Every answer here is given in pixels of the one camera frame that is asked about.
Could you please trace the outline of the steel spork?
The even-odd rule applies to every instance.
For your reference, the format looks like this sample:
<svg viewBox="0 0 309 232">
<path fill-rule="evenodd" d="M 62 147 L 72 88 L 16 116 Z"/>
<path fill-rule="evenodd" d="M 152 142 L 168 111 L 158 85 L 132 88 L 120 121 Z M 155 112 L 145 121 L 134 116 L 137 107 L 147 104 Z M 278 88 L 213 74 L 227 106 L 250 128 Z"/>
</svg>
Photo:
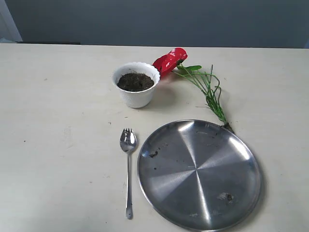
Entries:
<svg viewBox="0 0 309 232">
<path fill-rule="evenodd" d="M 132 187 L 131 187 L 131 154 L 137 148 L 137 137 L 133 129 L 123 129 L 120 136 L 120 147 L 127 157 L 127 189 L 126 189 L 126 218 L 133 219 Z"/>
</svg>

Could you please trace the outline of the red artificial flower plant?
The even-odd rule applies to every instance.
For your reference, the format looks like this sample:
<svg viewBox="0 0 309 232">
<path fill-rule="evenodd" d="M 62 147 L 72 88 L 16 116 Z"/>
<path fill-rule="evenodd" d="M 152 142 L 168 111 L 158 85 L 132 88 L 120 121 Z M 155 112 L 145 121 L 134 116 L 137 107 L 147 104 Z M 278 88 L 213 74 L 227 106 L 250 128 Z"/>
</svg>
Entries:
<svg viewBox="0 0 309 232">
<path fill-rule="evenodd" d="M 222 127 L 234 132 L 220 104 L 222 88 L 219 78 L 213 74 L 213 66 L 209 73 L 202 71 L 200 65 L 184 66 L 183 62 L 187 58 L 187 52 L 181 47 L 176 47 L 157 58 L 152 65 L 159 71 L 160 78 L 174 73 L 195 85 L 203 93 L 207 108 L 223 123 Z"/>
</svg>

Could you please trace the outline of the white plastic flower pot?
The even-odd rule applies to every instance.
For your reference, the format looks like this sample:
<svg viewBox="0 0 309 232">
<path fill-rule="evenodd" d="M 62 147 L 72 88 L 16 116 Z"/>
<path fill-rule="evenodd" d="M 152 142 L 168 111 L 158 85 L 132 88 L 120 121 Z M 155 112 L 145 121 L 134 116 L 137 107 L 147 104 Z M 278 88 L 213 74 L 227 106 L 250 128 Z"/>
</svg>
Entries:
<svg viewBox="0 0 309 232">
<path fill-rule="evenodd" d="M 127 73 L 143 73 L 150 77 L 154 84 L 143 91 L 126 91 L 121 89 L 117 84 L 120 78 Z M 142 108 L 145 107 L 152 99 L 154 90 L 160 81 L 159 71 L 152 65 L 144 62 L 130 62 L 120 66 L 116 69 L 112 75 L 112 82 L 119 90 L 120 96 L 124 103 L 130 108 Z"/>
</svg>

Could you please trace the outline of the dark soil in pot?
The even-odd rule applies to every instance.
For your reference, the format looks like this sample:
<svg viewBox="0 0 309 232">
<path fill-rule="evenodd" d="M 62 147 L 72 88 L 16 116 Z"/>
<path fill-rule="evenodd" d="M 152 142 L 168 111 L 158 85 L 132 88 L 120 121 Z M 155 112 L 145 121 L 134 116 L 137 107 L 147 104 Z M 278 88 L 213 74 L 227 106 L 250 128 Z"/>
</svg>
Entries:
<svg viewBox="0 0 309 232">
<path fill-rule="evenodd" d="M 144 73 L 126 73 L 122 75 L 117 86 L 125 91 L 139 92 L 151 88 L 154 81 Z"/>
</svg>

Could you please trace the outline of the round steel plate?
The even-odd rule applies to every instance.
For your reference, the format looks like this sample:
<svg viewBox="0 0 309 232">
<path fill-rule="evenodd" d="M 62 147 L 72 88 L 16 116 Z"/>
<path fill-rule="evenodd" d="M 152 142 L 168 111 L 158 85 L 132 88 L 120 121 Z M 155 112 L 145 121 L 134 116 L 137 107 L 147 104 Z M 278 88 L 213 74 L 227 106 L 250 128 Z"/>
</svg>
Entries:
<svg viewBox="0 0 309 232">
<path fill-rule="evenodd" d="M 203 120 L 174 121 L 155 130 L 140 149 L 137 169 L 154 210 L 196 232 L 239 224 L 261 193 L 251 150 L 231 131 Z"/>
</svg>

